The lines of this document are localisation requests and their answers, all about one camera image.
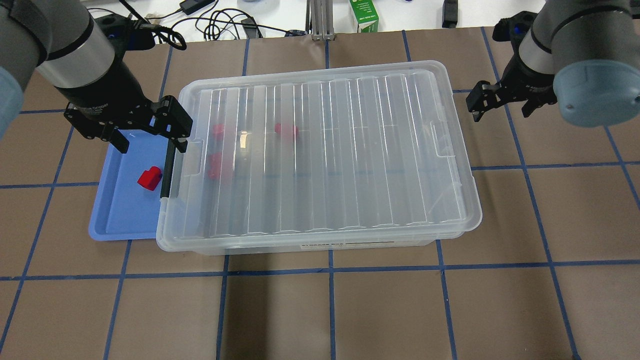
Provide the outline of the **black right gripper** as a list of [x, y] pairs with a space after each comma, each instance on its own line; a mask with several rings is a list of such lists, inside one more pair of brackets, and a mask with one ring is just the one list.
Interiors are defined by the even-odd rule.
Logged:
[[525, 101], [521, 113], [528, 118], [542, 106], [558, 102], [553, 80], [554, 75], [534, 71], [519, 55], [512, 55], [499, 82], [491, 84], [487, 80], [479, 80], [476, 83], [466, 97], [466, 107], [474, 123], [478, 123], [490, 110]]

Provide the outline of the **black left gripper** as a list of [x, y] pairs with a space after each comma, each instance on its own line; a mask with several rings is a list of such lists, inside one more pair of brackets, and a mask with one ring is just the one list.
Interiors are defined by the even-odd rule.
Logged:
[[139, 104], [114, 107], [103, 104], [82, 108], [71, 102], [63, 112], [64, 118], [83, 137], [102, 139], [106, 129], [113, 129], [109, 143], [121, 154], [126, 154], [130, 141], [119, 130], [141, 130], [168, 139], [179, 153], [185, 153], [187, 138], [194, 121], [173, 95], [158, 101], [145, 100]]

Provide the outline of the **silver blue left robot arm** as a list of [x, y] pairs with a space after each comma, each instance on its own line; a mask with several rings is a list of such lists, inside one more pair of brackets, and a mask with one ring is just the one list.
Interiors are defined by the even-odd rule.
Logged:
[[168, 139], [184, 153], [193, 120], [174, 96], [148, 99], [99, 22], [79, 0], [1, 2], [1, 132], [25, 102], [34, 72], [68, 100], [64, 116], [86, 139], [120, 153], [130, 142], [122, 130]]

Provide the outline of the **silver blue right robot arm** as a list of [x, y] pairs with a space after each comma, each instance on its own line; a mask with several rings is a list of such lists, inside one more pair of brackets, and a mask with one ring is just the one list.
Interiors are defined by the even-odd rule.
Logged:
[[480, 80], [466, 98], [475, 122], [514, 102], [529, 117], [558, 105], [574, 126], [619, 125], [640, 111], [639, 36], [628, 0], [547, 0], [540, 12], [502, 18], [492, 39], [512, 57], [494, 84]]

